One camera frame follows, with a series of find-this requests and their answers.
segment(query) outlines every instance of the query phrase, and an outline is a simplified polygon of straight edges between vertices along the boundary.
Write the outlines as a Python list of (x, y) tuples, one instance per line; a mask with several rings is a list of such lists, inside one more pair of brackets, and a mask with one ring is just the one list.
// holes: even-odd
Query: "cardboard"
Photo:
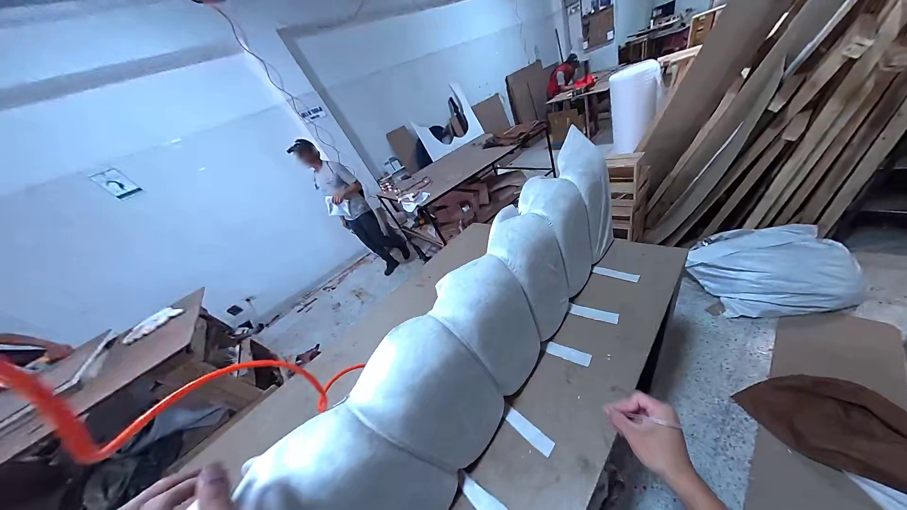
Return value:
[[(464, 230), (420, 273), (370, 308), (307, 369), (324, 382), (343, 368), (367, 361), (388, 331), (431, 309), (436, 299), (434, 285), (443, 275), (485, 253), (489, 232), (490, 227), (480, 223)], [(568, 316), (554, 341), (591, 353), (590, 367), (543, 355), (515, 400), (521, 413), (558, 441), (551, 458), (530, 451), (511, 426), (502, 425), (473, 472), (479, 484), (496, 497), (504, 495), (502, 501), (510, 508), (585, 507), (614, 438), (600, 408), (636, 387), (659, 325), (670, 312), (685, 259), (685, 250), (614, 241), (599, 265), (640, 274), (639, 283), (593, 274), (576, 300), (583, 306), (617, 310), (620, 322), (615, 325)], [(331, 388), (331, 403), (349, 393), (357, 377), (353, 372), (339, 379)], [(292, 378), (244, 417), (228, 424), (181, 471), (220, 461), (237, 481), (246, 460), (313, 417), (316, 406), (317, 394), (308, 383)], [(536, 500), (539, 493), (546, 496)], [(468, 508), (469, 504), (460, 497), (454, 507)]]
[(479, 118), (479, 122), (482, 123), (482, 127), (485, 128), (487, 133), (497, 134), (511, 128), (507, 113), (504, 111), (504, 103), (499, 94), (495, 94), (473, 105), (473, 112)]
[[(842, 313), (778, 321), (770, 377), (805, 374), (841, 378), (907, 408), (901, 332), (889, 324)], [(792, 450), (760, 427), (746, 491), (747, 510), (877, 510), (847, 476)]]
[(394, 154), (406, 167), (410, 174), (419, 172), (419, 160), (415, 157), (415, 148), (418, 139), (404, 126), (400, 126), (387, 134), (387, 141), (394, 149)]

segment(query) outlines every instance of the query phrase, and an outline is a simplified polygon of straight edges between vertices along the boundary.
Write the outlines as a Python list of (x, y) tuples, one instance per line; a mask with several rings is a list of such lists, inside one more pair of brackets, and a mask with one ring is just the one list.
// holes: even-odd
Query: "red shirt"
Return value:
[(564, 84), (566, 85), (573, 81), (573, 73), (575, 72), (576, 69), (566, 62), (555, 67), (551, 73), (551, 78), (548, 80), (548, 99), (551, 99), (561, 91), (561, 86), (558, 85), (558, 73), (564, 73)]

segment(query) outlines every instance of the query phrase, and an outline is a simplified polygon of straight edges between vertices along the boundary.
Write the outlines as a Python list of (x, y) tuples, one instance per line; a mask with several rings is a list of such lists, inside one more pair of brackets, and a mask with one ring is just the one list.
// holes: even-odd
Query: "finger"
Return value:
[(153, 497), (142, 510), (173, 510), (195, 495), (197, 478), (183, 480), (171, 489)]
[(157, 482), (155, 482), (152, 486), (141, 491), (139, 493), (139, 495), (135, 496), (128, 503), (128, 505), (130, 505), (130, 508), (133, 508), (133, 505), (134, 505), (134, 508), (141, 508), (142, 505), (151, 501), (151, 499), (153, 497), (155, 497), (156, 495), (163, 494), (163, 493), (167, 492), (168, 490), (172, 489), (173, 487), (185, 482), (186, 480), (193, 479), (198, 475), (199, 475), (199, 470), (195, 469), (195, 470), (189, 471), (188, 473), (183, 473), (181, 475), (172, 475), (172, 476), (167, 476), (166, 478), (162, 478), (162, 479), (158, 480)]
[(227, 471), (218, 463), (209, 464), (201, 470), (195, 492), (199, 498), (199, 510), (233, 510)]

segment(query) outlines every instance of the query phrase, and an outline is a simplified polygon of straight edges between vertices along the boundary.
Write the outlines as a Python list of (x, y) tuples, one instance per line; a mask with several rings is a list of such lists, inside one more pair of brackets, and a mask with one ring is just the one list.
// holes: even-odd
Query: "gray shirt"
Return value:
[[(315, 170), (315, 189), (328, 197), (333, 197), (356, 181), (356, 176), (338, 162), (322, 162), (321, 170)], [(349, 201), (349, 215), (345, 215), (345, 219), (355, 220), (363, 212), (368, 212), (368, 202), (359, 193), (353, 193), (346, 199)]]

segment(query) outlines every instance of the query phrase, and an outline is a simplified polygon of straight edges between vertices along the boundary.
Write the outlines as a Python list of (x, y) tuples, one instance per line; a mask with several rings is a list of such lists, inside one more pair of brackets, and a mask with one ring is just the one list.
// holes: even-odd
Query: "hand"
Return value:
[(67, 356), (73, 354), (73, 347), (66, 344), (58, 344), (54, 342), (47, 342), (47, 345), (43, 346), (45, 351), (44, 355), (47, 356), (51, 362), (59, 361)]
[(234, 510), (229, 498), (227, 472), (220, 464), (162, 478), (120, 510), (173, 510), (192, 497), (197, 498), (199, 510)]
[(671, 406), (637, 391), (629, 398), (605, 406), (605, 414), (614, 428), (627, 438), (639, 461), (669, 484), (672, 479), (696, 473), (689, 460), (683, 432), (656, 423), (633, 421), (627, 413), (679, 424), (678, 415)]

